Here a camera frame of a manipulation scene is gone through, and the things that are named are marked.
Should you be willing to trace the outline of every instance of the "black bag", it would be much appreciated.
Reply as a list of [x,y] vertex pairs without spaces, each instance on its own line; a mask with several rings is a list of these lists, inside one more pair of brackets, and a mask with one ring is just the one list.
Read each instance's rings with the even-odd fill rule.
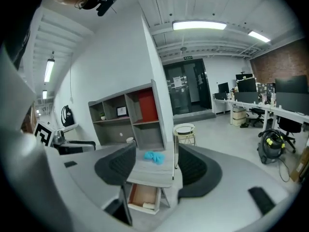
[[61,122],[64,127],[74,125],[73,113],[68,105],[64,106],[61,110]]

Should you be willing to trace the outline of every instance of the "doorway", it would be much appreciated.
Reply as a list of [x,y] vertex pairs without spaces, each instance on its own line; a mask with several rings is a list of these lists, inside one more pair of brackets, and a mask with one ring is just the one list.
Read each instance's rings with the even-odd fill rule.
[[164,66],[174,115],[211,109],[207,74],[202,59]]

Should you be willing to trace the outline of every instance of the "white partition wall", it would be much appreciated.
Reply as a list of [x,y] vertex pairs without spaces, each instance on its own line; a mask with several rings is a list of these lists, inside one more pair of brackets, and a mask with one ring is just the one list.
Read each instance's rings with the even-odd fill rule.
[[154,75],[154,80],[156,82],[159,101],[160,101],[160,107],[163,117],[163,135],[166,136],[164,140],[166,142],[173,142],[173,127],[174,127],[174,121],[173,121],[173,111],[170,103],[169,98],[169,89],[166,82],[161,58],[159,57],[156,46],[154,44],[153,38],[151,37],[148,27],[142,18],[145,37],[147,41],[147,48],[149,51],[149,57],[151,62],[151,67]]
[[[236,74],[241,74],[245,70],[251,70],[251,65],[248,60],[241,58],[203,58],[205,70],[208,77],[209,89],[212,94],[218,93],[218,84],[228,83],[228,87],[231,90],[236,85]],[[222,112],[225,110],[225,104],[214,104],[212,102],[212,111],[216,106],[216,112]]]
[[[93,140],[99,145],[88,102],[118,92],[145,85],[154,79],[160,89],[160,107],[164,120],[164,137],[172,140],[172,116],[169,93],[161,62],[155,65],[146,41],[142,11],[138,4],[102,18],[100,29],[85,51],[73,62],[56,92],[54,101],[58,121],[64,105],[71,108],[79,124],[80,139]],[[70,89],[73,102],[70,101]]]

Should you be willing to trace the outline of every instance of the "vacuum cleaner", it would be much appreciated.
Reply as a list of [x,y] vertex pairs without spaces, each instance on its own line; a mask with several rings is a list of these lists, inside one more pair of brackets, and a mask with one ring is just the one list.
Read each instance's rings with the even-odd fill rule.
[[265,130],[260,132],[261,142],[259,142],[257,151],[263,164],[270,164],[278,161],[285,149],[283,134],[279,130]]

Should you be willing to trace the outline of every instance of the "door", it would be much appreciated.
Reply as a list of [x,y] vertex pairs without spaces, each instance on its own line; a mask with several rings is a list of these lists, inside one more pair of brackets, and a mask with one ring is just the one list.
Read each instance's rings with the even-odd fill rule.
[[197,79],[200,106],[211,109],[210,91],[204,66],[201,62],[195,62],[195,66],[193,68]]
[[165,69],[173,114],[191,112],[189,86],[182,65]]

